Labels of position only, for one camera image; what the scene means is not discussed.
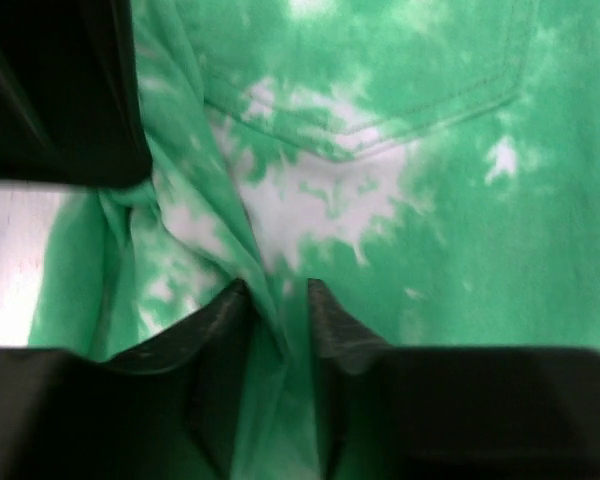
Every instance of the tie-dye jeans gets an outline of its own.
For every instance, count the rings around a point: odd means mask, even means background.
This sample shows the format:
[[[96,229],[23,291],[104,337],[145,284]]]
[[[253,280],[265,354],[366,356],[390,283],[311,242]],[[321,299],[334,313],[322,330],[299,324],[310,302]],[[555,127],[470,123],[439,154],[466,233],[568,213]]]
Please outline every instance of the tie-dye jeans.
[[[103,359],[245,279],[234,477],[274,480],[318,477],[307,278],[396,344],[600,348],[600,0],[133,10],[153,178],[63,209],[32,345]]]

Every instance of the back pocket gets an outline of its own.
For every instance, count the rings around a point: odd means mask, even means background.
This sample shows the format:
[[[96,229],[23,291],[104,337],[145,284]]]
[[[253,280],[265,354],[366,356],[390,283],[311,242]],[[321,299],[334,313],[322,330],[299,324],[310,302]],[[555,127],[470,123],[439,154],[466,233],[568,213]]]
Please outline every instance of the back pocket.
[[[205,99],[336,160],[510,98],[536,0],[191,0]]]

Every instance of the black plastic frame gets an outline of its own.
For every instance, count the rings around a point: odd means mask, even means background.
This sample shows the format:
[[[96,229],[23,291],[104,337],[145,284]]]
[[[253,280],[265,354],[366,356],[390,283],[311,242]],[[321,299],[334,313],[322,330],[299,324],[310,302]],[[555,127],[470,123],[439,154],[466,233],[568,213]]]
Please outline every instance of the black plastic frame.
[[[0,349],[0,480],[229,478],[254,319],[235,281],[104,364]]]
[[[145,180],[137,94],[129,0],[0,0],[0,179]]]
[[[326,478],[600,479],[600,353],[394,347],[319,280],[309,308]]]

